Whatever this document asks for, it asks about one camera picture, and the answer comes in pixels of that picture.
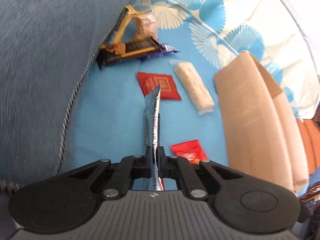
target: blue fabric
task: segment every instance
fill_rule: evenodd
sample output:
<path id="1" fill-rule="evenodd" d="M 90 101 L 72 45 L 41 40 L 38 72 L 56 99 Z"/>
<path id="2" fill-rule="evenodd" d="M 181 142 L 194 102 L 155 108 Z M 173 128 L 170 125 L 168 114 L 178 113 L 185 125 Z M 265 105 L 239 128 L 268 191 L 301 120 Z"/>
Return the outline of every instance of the blue fabric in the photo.
<path id="1" fill-rule="evenodd" d="M 302 189 L 298 192 L 298 197 L 302 196 L 303 194 L 305 194 L 308 190 L 309 184 L 305 184 Z"/>
<path id="2" fill-rule="evenodd" d="M 72 90 L 130 1 L 0 0 L 0 180 L 52 176 Z M 14 230 L 7 204 L 1 240 Z"/>
<path id="3" fill-rule="evenodd" d="M 199 139 L 208 157 L 228 165 L 218 97 L 213 84 L 217 68 L 208 64 L 194 50 L 192 40 L 185 37 L 188 28 L 159 30 L 161 41 L 181 50 L 171 57 L 145 62 L 132 60 L 100 70 L 95 64 L 89 73 L 88 85 L 79 110 L 75 131 L 74 168 L 100 158 L 119 162 L 126 155 L 143 151 L 144 98 L 136 79 L 136 72 L 165 73 L 173 76 L 182 101 L 162 100 L 161 145 L 171 155 L 172 144 Z M 135 29 L 127 28 L 124 40 L 129 40 Z M 216 105 L 214 112 L 199 116 L 170 60 L 194 64 Z"/>
<path id="4" fill-rule="evenodd" d="M 133 6 L 137 10 L 152 9 L 161 29 L 188 26 L 185 38 L 192 39 L 193 48 L 216 68 L 222 67 L 220 58 L 234 57 L 244 50 L 250 51 L 259 61 L 265 56 L 264 38 L 252 26 L 239 25 L 228 33 L 222 32 L 228 21 L 224 0 L 136 0 Z M 273 62 L 265 67 L 281 86 L 282 67 Z M 294 92 L 289 87 L 283 89 L 292 103 Z M 300 117 L 298 108 L 293 107 L 292 111 Z"/>

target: white and blue patterned cloth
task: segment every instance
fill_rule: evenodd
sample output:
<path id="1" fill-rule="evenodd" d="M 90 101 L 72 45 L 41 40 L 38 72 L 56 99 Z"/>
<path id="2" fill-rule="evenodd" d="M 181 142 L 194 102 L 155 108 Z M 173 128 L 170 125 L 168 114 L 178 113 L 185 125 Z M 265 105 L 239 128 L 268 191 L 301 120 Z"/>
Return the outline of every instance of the white and blue patterned cloth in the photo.
<path id="1" fill-rule="evenodd" d="M 308 48 L 281 1 L 136 0 L 132 5 L 136 10 L 151 9 L 160 41 L 181 53 L 103 70 L 92 66 L 77 119 L 76 166 L 103 157 L 118 162 L 126 155 L 142 153 L 144 98 L 135 77 L 137 71 L 172 75 L 182 97 L 182 101 L 161 101 L 160 141 L 167 155 L 172 154 L 170 145 L 199 139 L 210 159 L 228 165 L 213 76 L 243 50 L 250 51 L 272 74 L 296 117 L 312 112 L 308 107 L 316 104 L 319 93 L 313 80 L 316 73 L 310 70 L 313 63 Z M 124 40 L 130 40 L 135 32 L 135 26 L 129 25 Z M 171 59 L 195 66 L 215 101 L 213 113 L 197 114 L 173 72 Z M 306 78 L 309 87 L 305 86 Z"/>

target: silver snack wrapper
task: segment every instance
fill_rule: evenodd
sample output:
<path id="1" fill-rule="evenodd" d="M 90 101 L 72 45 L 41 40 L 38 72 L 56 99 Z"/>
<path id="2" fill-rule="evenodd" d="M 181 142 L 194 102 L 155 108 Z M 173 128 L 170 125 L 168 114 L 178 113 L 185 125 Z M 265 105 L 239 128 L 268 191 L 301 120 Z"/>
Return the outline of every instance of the silver snack wrapper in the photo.
<path id="1" fill-rule="evenodd" d="M 158 165 L 156 162 L 156 150 L 158 148 L 158 115 L 160 110 L 160 85 L 156 86 L 144 98 L 144 132 L 143 150 L 152 146 L 151 178 L 143 179 L 143 190 L 164 190 L 161 179 L 158 177 Z"/>

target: chocolate bar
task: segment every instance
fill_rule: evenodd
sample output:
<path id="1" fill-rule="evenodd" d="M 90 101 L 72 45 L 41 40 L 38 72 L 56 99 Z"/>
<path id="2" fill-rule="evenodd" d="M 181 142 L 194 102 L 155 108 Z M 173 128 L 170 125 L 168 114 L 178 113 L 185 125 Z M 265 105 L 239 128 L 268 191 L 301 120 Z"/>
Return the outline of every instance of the chocolate bar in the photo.
<path id="1" fill-rule="evenodd" d="M 96 61 L 100 68 L 104 68 L 128 59 L 146 58 L 150 54 L 164 50 L 165 48 L 151 37 L 115 45 L 102 44 Z"/>

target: orange object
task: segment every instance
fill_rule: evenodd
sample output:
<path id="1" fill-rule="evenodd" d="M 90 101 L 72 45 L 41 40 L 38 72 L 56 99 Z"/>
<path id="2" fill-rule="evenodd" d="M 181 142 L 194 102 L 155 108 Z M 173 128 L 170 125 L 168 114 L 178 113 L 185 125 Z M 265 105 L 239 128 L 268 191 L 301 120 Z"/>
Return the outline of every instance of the orange object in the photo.
<path id="1" fill-rule="evenodd" d="M 190 163 L 199 164 L 201 160 L 208 159 L 198 140 L 171 145 L 170 149 L 175 155 L 187 158 Z"/>
<path id="2" fill-rule="evenodd" d="M 304 150 L 307 156 L 309 174 L 314 174 L 316 172 L 316 160 L 311 138 L 309 136 L 309 132 L 307 127 L 305 126 L 305 123 L 300 119 L 297 119 L 297 123 L 303 140 Z"/>
<path id="3" fill-rule="evenodd" d="M 320 167 L 320 131 L 316 127 L 313 120 L 304 120 L 304 124 L 308 129 L 310 140 L 313 146 L 313 152 L 316 160 L 316 167 Z"/>
<path id="4" fill-rule="evenodd" d="M 313 174 L 320 167 L 320 130 L 312 119 L 297 119 L 308 160 L 309 174 Z"/>

